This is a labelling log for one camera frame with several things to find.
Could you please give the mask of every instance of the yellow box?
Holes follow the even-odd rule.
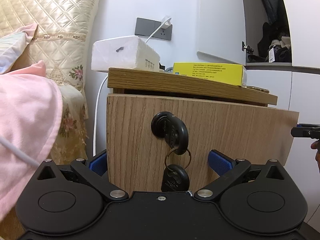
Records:
[[[175,62],[173,73],[223,82],[236,86],[246,86],[247,73],[243,65],[225,63]]]

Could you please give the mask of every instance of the price tag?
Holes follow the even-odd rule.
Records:
[[[275,51],[272,48],[271,50],[269,50],[269,62],[274,62],[275,61]]]

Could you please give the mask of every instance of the key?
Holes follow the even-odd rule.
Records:
[[[189,186],[189,176],[181,166],[170,164],[164,169],[161,185],[162,192],[187,191]]]

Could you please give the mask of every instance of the wood grain surface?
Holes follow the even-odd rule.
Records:
[[[207,164],[211,149],[253,164],[278,159],[285,164],[291,128],[299,113],[218,101],[154,96],[108,95],[107,149],[109,179],[129,194],[160,191],[164,157],[169,147],[150,128],[155,114],[169,111],[183,120],[189,133],[192,161],[186,169],[193,192],[218,175]],[[169,163],[184,166],[188,155],[171,155]]]
[[[0,222],[0,237],[4,240],[16,240],[23,233],[24,229],[17,217],[16,207],[14,206]]]
[[[276,105],[278,97],[252,89],[195,77],[110,68],[109,88],[185,93]]]

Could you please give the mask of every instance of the tissue box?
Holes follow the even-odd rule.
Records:
[[[91,69],[107,72],[110,67],[159,72],[160,56],[138,36],[96,41]]]
[[[238,64],[176,62],[173,64],[173,73],[242,87],[247,83],[246,69]]]

